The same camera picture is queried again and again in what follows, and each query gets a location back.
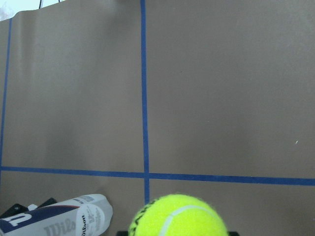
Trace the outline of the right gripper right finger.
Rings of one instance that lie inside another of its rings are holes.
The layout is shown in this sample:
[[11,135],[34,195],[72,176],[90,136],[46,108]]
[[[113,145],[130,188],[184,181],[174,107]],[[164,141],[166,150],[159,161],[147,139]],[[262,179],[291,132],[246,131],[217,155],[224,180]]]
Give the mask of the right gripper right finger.
[[229,236],[239,236],[239,233],[236,231],[230,231],[230,232],[228,232],[228,235]]

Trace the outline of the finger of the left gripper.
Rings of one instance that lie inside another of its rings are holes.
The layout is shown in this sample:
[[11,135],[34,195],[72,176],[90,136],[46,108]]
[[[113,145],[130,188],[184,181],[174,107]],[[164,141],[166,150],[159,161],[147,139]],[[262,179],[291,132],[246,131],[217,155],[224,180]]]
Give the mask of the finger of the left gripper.
[[35,205],[35,204],[31,204],[29,206],[23,206],[21,204],[14,204],[13,206],[11,206],[8,210],[6,210],[3,214],[0,215],[1,218],[7,218],[13,215],[17,215],[20,213],[25,213],[34,209],[37,209],[39,207],[46,207],[52,204],[57,203],[57,200],[54,198],[49,198],[48,200],[46,200],[44,203],[40,204],[39,206]]

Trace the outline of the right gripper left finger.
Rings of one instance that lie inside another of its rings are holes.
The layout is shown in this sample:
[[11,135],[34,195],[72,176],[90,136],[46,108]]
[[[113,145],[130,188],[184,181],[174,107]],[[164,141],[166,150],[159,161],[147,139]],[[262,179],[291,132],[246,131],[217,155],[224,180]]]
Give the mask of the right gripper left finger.
[[116,236],[128,236],[128,231],[117,231]]

